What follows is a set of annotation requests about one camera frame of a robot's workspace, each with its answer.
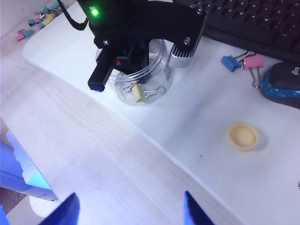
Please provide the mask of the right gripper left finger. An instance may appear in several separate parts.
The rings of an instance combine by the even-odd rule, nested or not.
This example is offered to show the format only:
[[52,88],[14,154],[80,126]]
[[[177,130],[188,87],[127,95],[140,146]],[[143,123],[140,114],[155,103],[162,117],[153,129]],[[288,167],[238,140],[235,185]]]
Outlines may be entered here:
[[80,212],[79,198],[72,193],[43,221],[43,225],[77,225]]

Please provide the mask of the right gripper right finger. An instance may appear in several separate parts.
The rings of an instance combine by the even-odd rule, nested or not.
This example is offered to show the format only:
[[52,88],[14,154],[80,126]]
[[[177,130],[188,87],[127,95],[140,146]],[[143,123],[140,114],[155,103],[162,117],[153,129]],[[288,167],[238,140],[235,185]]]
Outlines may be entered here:
[[188,191],[184,193],[183,224],[213,225],[211,219]]

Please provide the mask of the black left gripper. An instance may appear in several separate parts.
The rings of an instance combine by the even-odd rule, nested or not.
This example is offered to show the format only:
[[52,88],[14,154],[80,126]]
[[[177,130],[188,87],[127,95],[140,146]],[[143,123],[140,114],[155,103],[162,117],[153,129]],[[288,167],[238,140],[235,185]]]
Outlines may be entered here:
[[[124,59],[125,74],[133,74],[149,65],[149,41],[163,39],[173,43],[169,65],[187,67],[201,39],[207,12],[199,6],[190,7],[164,1],[137,1],[116,6],[94,31],[98,48],[123,45],[128,41]],[[96,67],[88,80],[91,90],[102,92],[113,70],[113,50],[102,50],[96,58]]]

